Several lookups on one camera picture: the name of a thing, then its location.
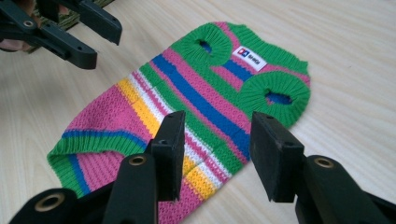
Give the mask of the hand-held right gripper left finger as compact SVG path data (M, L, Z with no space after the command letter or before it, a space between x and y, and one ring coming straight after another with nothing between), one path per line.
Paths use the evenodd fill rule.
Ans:
M151 142L155 159L160 202L178 201L181 190L185 145L185 112L173 112L164 117Z

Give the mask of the striped knitted pet sweater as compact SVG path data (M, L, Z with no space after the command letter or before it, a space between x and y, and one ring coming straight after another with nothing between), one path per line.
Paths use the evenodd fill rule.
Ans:
M89 103L48 154L62 185L84 196L113 181L163 118L186 113L181 195L160 203L159 223L179 224L248 163L253 112L285 127L310 98L308 64L245 25L199 26Z

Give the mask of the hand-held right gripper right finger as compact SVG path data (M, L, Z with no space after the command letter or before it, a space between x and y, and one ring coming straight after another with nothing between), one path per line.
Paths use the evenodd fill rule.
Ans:
M254 112L249 153L268 199L292 203L293 176L302 163L304 145L275 117Z

